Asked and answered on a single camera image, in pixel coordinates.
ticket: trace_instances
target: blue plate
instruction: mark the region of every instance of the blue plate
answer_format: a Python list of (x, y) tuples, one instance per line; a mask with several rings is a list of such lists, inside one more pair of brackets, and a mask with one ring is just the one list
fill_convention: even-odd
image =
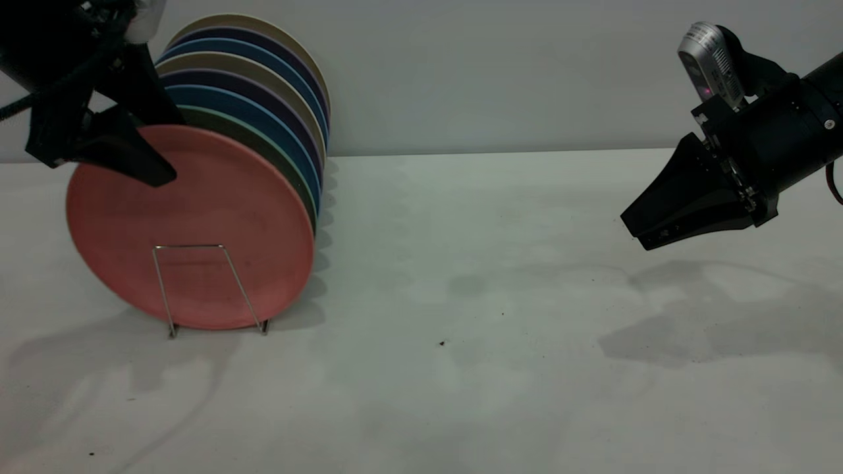
[(250, 124), (267, 135), (282, 150), (285, 150), (296, 168), (304, 176), (316, 206), (316, 213), (321, 208), (322, 188), (314, 164), (310, 161), (303, 147), (292, 130), (278, 120), (270, 111), (253, 100), (240, 94), (204, 85), (174, 85), (166, 88), (167, 93), (177, 105), (192, 105), (217, 110)]
[[(216, 70), (183, 69), (176, 73), (165, 74), (161, 76), (160, 80), (165, 88), (174, 85), (189, 84), (226, 89), (242, 95), (247, 99), (251, 99), (257, 104), (263, 105), (272, 115), (290, 128), (295, 135), (296, 144), (309, 156), (310, 162), (317, 171), (319, 183), (322, 183), (322, 161), (319, 157), (319, 152), (316, 150), (315, 138), (310, 136), (310, 132), (304, 126), (301, 118), (290, 110), (287, 104), (269, 89), (251, 79), (226, 71)], [(214, 106), (209, 104), (208, 108), (213, 110)]]
[(316, 116), (316, 120), (319, 122), (319, 127), (322, 129), (322, 134), (325, 136), (325, 146), (327, 147), (328, 136), (330, 132), (330, 124), (328, 123), (328, 120), (326, 118), (325, 111), (327, 109), (324, 105), (325, 99), (320, 99), (320, 96), (316, 94), (312, 87), (307, 83), (307, 81), (304, 80), (301, 73), (295, 68), (291, 67), (289, 62), (285, 61), (278, 55), (273, 54), (265, 48), (256, 46), (252, 43), (242, 40), (234, 40), (227, 38), (201, 38), (195, 40), (185, 40), (185, 38), (181, 38), (176, 43), (176, 46), (173, 46), (167, 51), (165, 51), (164, 54), (158, 60), (158, 63), (164, 62), (172, 57), (176, 57), (178, 55), (186, 53), (213, 51), (235, 54), (237, 56), (245, 57), (251, 59), (252, 61), (263, 64), (264, 66), (270, 68), (274, 73), (284, 78), (284, 80), (289, 82), (290, 85), (292, 85), (293, 88), (296, 89), (302, 95), (302, 97), (308, 103), (310, 109)]

